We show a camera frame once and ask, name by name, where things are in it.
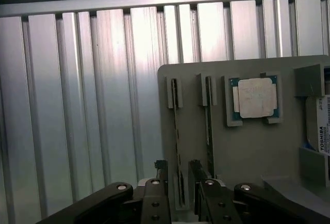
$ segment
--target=corrugated metal wall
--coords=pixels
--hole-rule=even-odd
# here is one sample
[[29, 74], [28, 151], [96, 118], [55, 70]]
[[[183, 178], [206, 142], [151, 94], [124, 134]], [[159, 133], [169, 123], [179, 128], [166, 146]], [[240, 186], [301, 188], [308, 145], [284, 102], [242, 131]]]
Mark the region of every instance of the corrugated metal wall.
[[328, 0], [0, 19], [0, 223], [35, 223], [162, 158], [163, 64], [329, 54]]

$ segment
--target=white sticker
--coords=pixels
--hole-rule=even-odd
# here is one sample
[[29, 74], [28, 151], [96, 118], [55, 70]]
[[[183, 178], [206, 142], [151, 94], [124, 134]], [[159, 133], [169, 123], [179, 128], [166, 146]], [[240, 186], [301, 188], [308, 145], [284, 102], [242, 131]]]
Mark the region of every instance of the white sticker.
[[317, 98], [319, 152], [330, 155], [330, 95]]

